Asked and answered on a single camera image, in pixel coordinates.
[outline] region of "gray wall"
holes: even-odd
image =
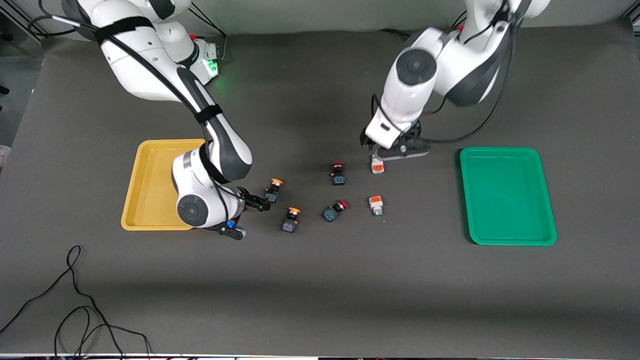
[[[40,14],[36,0],[14,0],[32,16]],[[634,0],[551,0],[549,7],[524,26],[571,26],[619,17]],[[60,0],[45,7],[61,13]],[[318,30],[370,31],[380,28],[420,29],[449,26],[465,9],[463,0],[195,0],[230,35],[297,33]],[[214,31],[191,13],[177,17],[190,33]],[[44,23],[48,31],[64,24]]]

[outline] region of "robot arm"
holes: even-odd
[[[176,157],[173,161],[172,179],[179,194],[177,212],[182,221],[238,240],[242,238],[245,231],[236,226],[240,214],[247,206],[259,211],[268,210],[269,204],[242,188],[223,187],[221,184],[247,175],[253,162],[251,151],[228,123],[220,106],[213,101],[194,72],[170,56],[164,46],[166,39],[163,41],[152,25],[154,21],[175,15],[177,10],[188,8],[191,1],[76,1],[76,10],[83,18],[87,18],[101,31],[112,31],[115,38],[147,60],[177,90],[181,99],[108,38],[99,41],[104,35],[98,33],[97,38],[105,59],[128,92],[142,99],[184,102],[205,129],[206,140],[210,142]],[[169,26],[178,30],[182,28],[172,23]],[[167,35],[172,33],[166,31],[166,28],[162,29]],[[188,36],[186,41],[194,43]]]
[[[432,92],[457,106],[481,102],[522,19],[539,14],[549,1],[466,0],[467,21],[473,25],[462,33],[428,28],[410,37],[387,76],[380,106],[364,135],[391,148],[416,124]]]

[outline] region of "plastic tray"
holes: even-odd
[[[469,233],[481,245],[549,246],[556,226],[540,156],[528,147],[460,152]]]
[[[189,230],[175,210],[178,194],[171,180],[176,156],[198,148],[202,139],[147,140],[133,163],[120,223],[125,230]]]

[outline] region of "gray table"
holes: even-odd
[[[80,287],[156,352],[414,357],[640,357],[639,70],[630,24],[523,29],[504,102],[471,140],[373,176],[358,135],[402,40],[386,33],[238,36],[209,85],[255,165],[239,183],[287,182],[233,241],[207,231],[127,232],[120,215],[136,148],[196,138],[177,103],[127,94],[95,44],[46,43],[46,59],[0,177],[1,322],[46,288],[83,244]],[[423,134],[477,126],[450,104]],[[439,99],[433,99],[436,106]],[[528,146],[542,158],[551,247],[469,242],[455,154]],[[348,184],[330,186],[344,161]],[[382,195],[387,214],[370,215]],[[332,224],[335,199],[352,208]],[[278,231],[287,206],[300,231]],[[0,336],[2,352],[51,352],[82,298],[70,279]],[[75,348],[83,319],[63,333]],[[127,352],[138,338],[120,336]],[[114,352],[102,336],[95,352]]]

